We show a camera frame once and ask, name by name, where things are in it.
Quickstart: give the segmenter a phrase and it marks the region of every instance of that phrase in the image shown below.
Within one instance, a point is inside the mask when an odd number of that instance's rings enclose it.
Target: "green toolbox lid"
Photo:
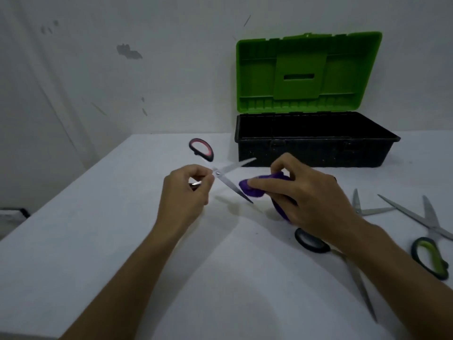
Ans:
[[[236,45],[237,110],[356,110],[381,39],[381,32],[362,32],[240,40]]]

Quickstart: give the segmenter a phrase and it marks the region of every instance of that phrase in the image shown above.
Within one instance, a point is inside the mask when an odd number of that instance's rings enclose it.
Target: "scissors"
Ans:
[[[198,150],[197,148],[195,148],[193,146],[194,143],[200,143],[204,147],[206,147],[207,154],[205,154],[205,153],[201,152],[200,150]],[[189,148],[190,148],[191,151],[194,152],[195,155],[201,156],[207,162],[207,164],[212,169],[212,174],[214,175],[214,177],[217,177],[226,186],[228,186],[234,192],[239,194],[242,198],[246,199],[247,201],[249,201],[250,203],[253,204],[252,200],[250,200],[231,180],[229,180],[227,177],[225,177],[225,174],[230,172],[230,171],[232,171],[232,170],[235,170],[236,168],[239,168],[239,167],[241,167],[243,165],[246,165],[249,162],[252,162],[252,161],[256,160],[256,157],[253,157],[253,158],[250,158],[250,159],[247,159],[247,160],[243,160],[243,161],[238,162],[238,163],[233,163],[231,165],[228,165],[228,166],[225,166],[225,167],[223,167],[221,169],[218,169],[218,168],[216,168],[215,166],[212,165],[212,161],[214,160],[214,151],[212,150],[212,148],[209,145],[209,143],[207,143],[205,140],[202,140],[201,138],[192,138],[190,140],[190,142],[189,142]],[[197,181],[196,183],[191,183],[190,187],[192,189],[197,189],[200,184],[201,184],[201,181]]]
[[[433,205],[431,204],[429,199],[426,196],[422,196],[425,217],[421,217],[416,213],[406,209],[405,207],[387,199],[386,197],[383,197],[380,194],[378,194],[378,196],[381,197],[386,202],[388,202],[390,205],[394,206],[402,213],[404,213],[406,216],[409,216],[416,222],[428,228],[428,235],[426,237],[420,237],[416,239],[412,244],[411,256],[416,262],[418,262],[424,269],[426,269],[430,274],[435,276],[437,279],[439,280],[448,279],[449,264],[442,258],[439,248],[437,247],[437,242],[442,237],[447,238],[450,241],[453,241],[453,234],[440,227],[439,220],[437,219],[436,216],[436,212],[434,211]],[[417,252],[419,246],[425,247],[431,254],[431,261],[433,263],[434,270],[431,270],[430,268],[425,266],[420,260]]]
[[[395,209],[395,208],[372,208],[362,210],[362,208],[360,207],[360,199],[357,188],[354,189],[354,194],[352,195],[352,207],[354,208],[354,211],[362,217],[375,215],[378,213],[387,212]],[[323,240],[307,233],[306,231],[303,231],[301,228],[298,228],[296,230],[296,232],[294,233],[294,237],[296,238],[297,242],[299,242],[300,245],[302,245],[305,249],[308,249],[309,251],[313,251],[314,253],[327,253],[328,251],[331,251],[332,253],[336,254],[337,256],[343,259],[343,261],[346,263],[346,266],[348,267],[349,273],[351,274],[354,280],[354,283],[356,284],[357,288],[360,291],[360,295],[365,301],[366,307],[370,311],[371,317],[377,323],[376,313],[374,311],[370,297],[368,296],[368,292],[366,291],[366,287],[360,275],[359,268],[351,260],[349,260],[349,258],[342,252],[331,248]]]

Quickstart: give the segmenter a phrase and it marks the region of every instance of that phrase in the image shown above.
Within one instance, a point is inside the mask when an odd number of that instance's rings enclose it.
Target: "white table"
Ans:
[[[363,208],[383,194],[423,214],[429,196],[453,232],[453,131],[400,132],[382,167],[325,168]],[[201,163],[188,148],[207,140],[215,163],[237,160],[230,134],[134,135],[0,242],[0,332],[59,337],[153,226],[162,179]],[[266,173],[241,168],[241,179]],[[371,216],[403,248],[426,229],[403,214]],[[170,258],[138,339],[388,339],[406,337],[365,280],[380,321],[371,319],[342,261],[302,249],[269,199],[255,207],[221,182]],[[453,242],[440,250],[453,263]],[[453,287],[450,278],[446,282]]]

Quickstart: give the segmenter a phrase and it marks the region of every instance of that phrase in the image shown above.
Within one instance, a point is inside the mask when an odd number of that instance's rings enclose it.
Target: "black and red scissor handle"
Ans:
[[[207,148],[207,154],[201,152],[197,148],[193,146],[194,143],[201,143]],[[195,155],[201,156],[208,162],[212,162],[214,160],[214,152],[212,151],[211,146],[209,143],[207,143],[205,140],[202,140],[201,138],[192,138],[189,142],[189,148],[191,151],[194,152]]]

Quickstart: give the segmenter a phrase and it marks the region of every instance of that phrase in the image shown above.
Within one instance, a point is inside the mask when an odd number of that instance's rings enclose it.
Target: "purple cloth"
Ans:
[[[256,178],[259,178],[259,179],[268,179],[268,178],[273,178],[273,179],[282,179],[282,180],[291,180],[290,177],[286,176],[283,172],[276,172],[274,174],[270,174],[270,175],[260,175],[260,176],[257,176]],[[255,198],[260,198],[264,195],[264,191],[261,190],[261,189],[257,189],[257,188],[252,188],[250,187],[248,184],[247,184],[247,180],[242,180],[239,182],[239,187],[241,188],[242,192],[244,192],[245,195],[249,196],[249,197],[255,197]],[[297,205],[296,201],[294,199],[292,199],[291,197],[288,197],[286,196],[294,205]],[[288,217],[286,216],[286,213],[282,210],[282,208],[280,207],[280,205],[278,205],[274,199],[272,199],[272,204],[274,205],[275,207],[275,210],[277,210],[277,212],[280,214],[281,217],[283,217],[284,219],[286,219],[288,222],[289,222],[289,219]]]

